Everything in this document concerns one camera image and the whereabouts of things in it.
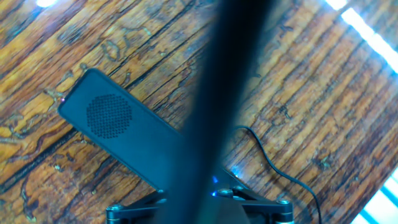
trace bolt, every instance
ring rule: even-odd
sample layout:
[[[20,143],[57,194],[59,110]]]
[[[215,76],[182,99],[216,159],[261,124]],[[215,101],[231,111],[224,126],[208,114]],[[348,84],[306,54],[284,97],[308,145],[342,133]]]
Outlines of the bolt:
[[[219,190],[217,190],[217,196],[232,198],[233,195],[234,195],[234,192],[231,189],[219,189]]]
[[[119,210],[122,210],[123,208],[124,207],[122,205],[116,204],[116,205],[109,206],[106,209],[109,210],[109,211],[119,211]]]
[[[281,205],[287,205],[288,203],[290,203],[288,200],[285,199],[278,199],[276,202]]]

